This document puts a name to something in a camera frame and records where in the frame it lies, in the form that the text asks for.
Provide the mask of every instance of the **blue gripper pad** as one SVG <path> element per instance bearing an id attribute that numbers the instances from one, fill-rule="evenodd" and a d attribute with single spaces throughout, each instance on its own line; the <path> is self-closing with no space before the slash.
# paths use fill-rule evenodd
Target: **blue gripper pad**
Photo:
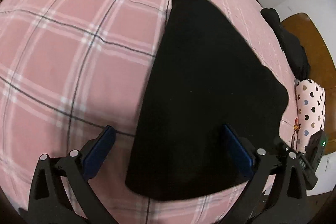
<path id="1" fill-rule="evenodd" d="M 115 141 L 116 130 L 111 126 L 107 126 L 95 140 L 87 142 L 89 151 L 85 147 L 87 144 L 83 147 L 86 155 L 82 160 L 82 175 L 86 181 L 97 175 Z"/>
<path id="2" fill-rule="evenodd" d="M 251 152 L 248 152 L 244 148 L 233 130 L 226 124 L 222 127 L 221 138 L 225 149 L 239 172 L 244 177 L 251 179 L 254 175 L 254 158 L 251 155 Z"/>

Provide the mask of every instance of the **pink plaid bedsheet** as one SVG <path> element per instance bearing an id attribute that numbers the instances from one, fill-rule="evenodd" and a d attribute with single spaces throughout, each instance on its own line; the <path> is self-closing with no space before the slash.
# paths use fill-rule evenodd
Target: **pink plaid bedsheet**
<path id="1" fill-rule="evenodd" d="M 260 5 L 256 0 L 211 1 L 287 88 L 280 136 L 289 142 L 297 117 L 294 76 Z M 124 184 L 142 93 L 170 5 L 171 0 L 0 4 L 0 186 L 7 196 L 27 208 L 39 156 L 80 149 L 109 124 L 119 131 L 117 140 L 90 185 L 120 224 L 208 224 L 226 214 L 244 185 L 197 199 L 158 202 Z M 68 195 L 81 213 L 73 193 Z"/>

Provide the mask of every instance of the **silver screw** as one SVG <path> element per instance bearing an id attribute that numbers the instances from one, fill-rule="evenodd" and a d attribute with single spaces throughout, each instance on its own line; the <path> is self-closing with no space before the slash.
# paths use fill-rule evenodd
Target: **silver screw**
<path id="1" fill-rule="evenodd" d="M 292 159 L 295 159 L 296 158 L 296 154 L 294 152 L 289 152 L 289 157 L 292 158 Z"/>
<path id="2" fill-rule="evenodd" d="M 46 160 L 47 157 L 48 157 L 47 154 L 42 154 L 42 155 L 40 156 L 40 160 Z"/>
<path id="3" fill-rule="evenodd" d="M 263 149 L 263 148 L 258 148 L 257 153 L 258 153 L 260 156 L 263 156 L 263 155 L 266 155 L 266 150 Z"/>
<path id="4" fill-rule="evenodd" d="M 71 150 L 70 151 L 70 157 L 76 157 L 78 155 L 79 151 L 78 150 Z"/>

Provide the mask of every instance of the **black cloth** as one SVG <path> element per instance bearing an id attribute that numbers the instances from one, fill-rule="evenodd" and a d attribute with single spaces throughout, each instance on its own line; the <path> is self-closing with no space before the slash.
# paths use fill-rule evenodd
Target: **black cloth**
<path id="1" fill-rule="evenodd" d="M 275 9 L 264 8 L 260 13 L 273 29 L 295 78 L 300 81 L 308 79 L 310 65 L 305 48 L 301 46 L 300 40 L 282 26 L 280 17 Z"/>
<path id="2" fill-rule="evenodd" d="M 286 88 L 207 0 L 172 0 L 144 94 L 126 185 L 157 200 L 225 190 L 242 177 L 219 141 L 228 123 L 275 152 Z"/>

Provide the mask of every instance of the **heart-patterned pillow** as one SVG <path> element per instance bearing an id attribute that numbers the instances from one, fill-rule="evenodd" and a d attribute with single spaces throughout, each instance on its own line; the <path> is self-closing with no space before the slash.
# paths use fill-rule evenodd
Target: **heart-patterned pillow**
<path id="1" fill-rule="evenodd" d="M 297 151 L 305 153 L 305 146 L 310 136 L 324 128 L 326 98 L 324 88 L 308 79 L 296 85 L 296 102 L 298 121 L 301 128 L 298 132 Z"/>

